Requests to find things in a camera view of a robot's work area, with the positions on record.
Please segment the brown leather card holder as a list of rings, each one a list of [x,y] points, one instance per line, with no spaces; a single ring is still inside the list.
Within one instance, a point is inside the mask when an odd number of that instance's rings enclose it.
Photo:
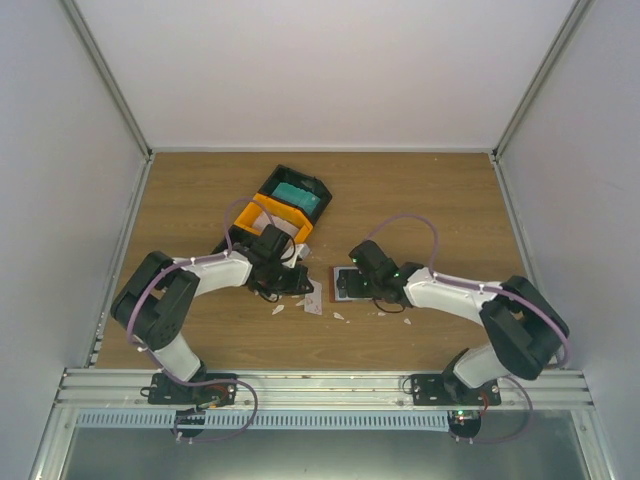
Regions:
[[[329,287],[329,299],[332,303],[369,301],[373,298],[370,285],[354,266],[331,267]]]

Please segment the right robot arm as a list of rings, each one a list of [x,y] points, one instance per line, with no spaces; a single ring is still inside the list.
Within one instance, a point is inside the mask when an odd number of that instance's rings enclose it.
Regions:
[[[552,358],[569,352],[570,330],[544,296],[525,277],[476,282],[436,272],[415,262],[397,265],[372,240],[349,253],[358,273],[349,293],[408,308],[431,309],[482,326],[488,343],[458,354],[443,370],[443,393],[464,405],[480,387],[504,376],[533,381]]]

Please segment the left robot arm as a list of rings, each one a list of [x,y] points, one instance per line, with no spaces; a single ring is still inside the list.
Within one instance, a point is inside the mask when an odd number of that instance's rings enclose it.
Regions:
[[[269,224],[254,239],[228,242],[212,255],[172,258],[149,253],[110,308],[111,317],[126,331],[126,340],[147,354],[171,382],[171,391],[185,404],[203,398],[204,362],[182,329],[197,297],[228,288],[245,287],[264,300],[314,291],[301,261],[309,248]]]

